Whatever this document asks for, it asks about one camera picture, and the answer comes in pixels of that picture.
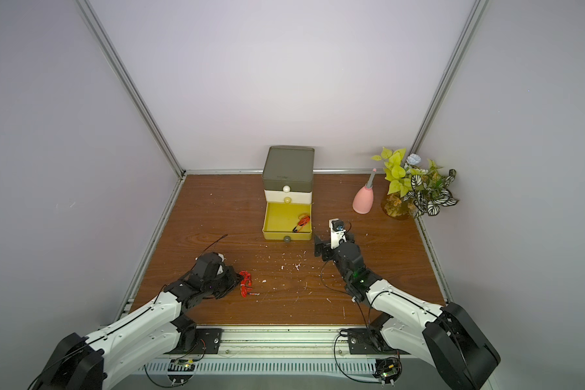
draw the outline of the wooden surface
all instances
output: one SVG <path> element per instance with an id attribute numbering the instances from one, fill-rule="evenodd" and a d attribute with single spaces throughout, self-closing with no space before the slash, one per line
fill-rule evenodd
<path id="1" fill-rule="evenodd" d="M 370 213 L 351 208 L 367 175 L 315 175 L 312 204 L 314 233 L 329 238 L 328 220 L 351 222 L 351 232 L 370 269 L 392 285 L 423 300 L 443 304 L 429 258 L 412 219 L 393 220 L 379 207 L 388 181 L 377 176 Z M 220 300 L 204 300 L 188 316 L 197 324 L 363 324 L 351 297 L 325 288 L 314 257 L 313 241 L 266 241 L 262 234 L 265 193 L 259 175 L 188 176 L 143 283 L 132 306 L 151 300 L 165 283 L 191 269 L 205 247 L 227 233 L 214 247 L 236 272 L 253 279 L 252 293 L 240 288 Z M 329 263 L 323 277 L 343 290 L 342 278 Z M 368 308 L 362 306 L 364 316 Z"/>

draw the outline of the white wall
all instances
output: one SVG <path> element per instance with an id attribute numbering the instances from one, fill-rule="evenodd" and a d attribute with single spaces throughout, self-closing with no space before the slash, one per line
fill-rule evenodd
<path id="1" fill-rule="evenodd" d="M 0 1 L 0 389 L 114 320 L 177 177 L 69 0 Z"/>
<path id="2" fill-rule="evenodd" d="M 425 224 L 502 389 L 585 389 L 585 1 L 491 1 L 423 157 L 461 199 Z"/>
<path id="3" fill-rule="evenodd" d="M 184 168 L 360 168 L 412 144 L 473 0 L 91 3 Z"/>

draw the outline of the metal base plate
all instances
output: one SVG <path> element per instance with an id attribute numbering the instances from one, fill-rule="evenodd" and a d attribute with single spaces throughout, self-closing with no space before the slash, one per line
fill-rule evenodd
<path id="1" fill-rule="evenodd" d="M 197 328 L 195 330 L 195 340 L 197 340 L 197 345 L 195 346 L 193 354 L 217 355 L 219 353 L 219 345 L 221 344 L 222 332 L 223 329 L 221 328 Z M 167 353 L 184 355 L 187 351 L 184 350 L 184 348 L 178 347 Z"/>
<path id="2" fill-rule="evenodd" d="M 395 355 L 397 353 L 397 349 L 391 349 L 378 353 L 375 350 L 375 347 L 373 347 L 371 344 L 356 337 L 356 334 L 363 336 L 363 334 L 366 332 L 364 330 L 346 329 L 345 331 L 351 335 L 347 338 L 349 353 L 351 355 Z"/>

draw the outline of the tangled red wire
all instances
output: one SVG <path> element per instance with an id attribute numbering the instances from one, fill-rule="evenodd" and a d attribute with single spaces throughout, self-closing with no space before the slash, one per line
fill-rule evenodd
<path id="1" fill-rule="evenodd" d="M 247 292 L 251 291 L 251 274 L 247 271 L 240 271 L 239 274 L 242 276 L 241 295 L 245 298 Z"/>

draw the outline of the yellow drawer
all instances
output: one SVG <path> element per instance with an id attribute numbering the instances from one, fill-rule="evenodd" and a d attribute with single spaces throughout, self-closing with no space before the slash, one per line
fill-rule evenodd
<path id="1" fill-rule="evenodd" d="M 262 232 L 267 240 L 283 240 L 286 236 L 291 240 L 307 241 L 312 238 L 312 219 L 297 233 L 293 229 L 299 222 L 299 216 L 311 214 L 312 205 L 297 203 L 273 203 L 266 204 L 265 225 Z"/>

